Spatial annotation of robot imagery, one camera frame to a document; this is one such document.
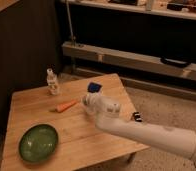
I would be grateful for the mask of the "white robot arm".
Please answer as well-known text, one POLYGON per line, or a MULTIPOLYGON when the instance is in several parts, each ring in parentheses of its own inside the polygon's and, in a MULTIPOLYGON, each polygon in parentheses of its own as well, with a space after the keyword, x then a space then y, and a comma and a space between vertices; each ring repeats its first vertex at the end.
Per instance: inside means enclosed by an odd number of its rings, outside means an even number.
POLYGON ((124 137, 196 162, 196 131, 145 122, 124 121, 119 117, 121 105, 100 93, 82 98, 95 126, 112 135, 124 137))

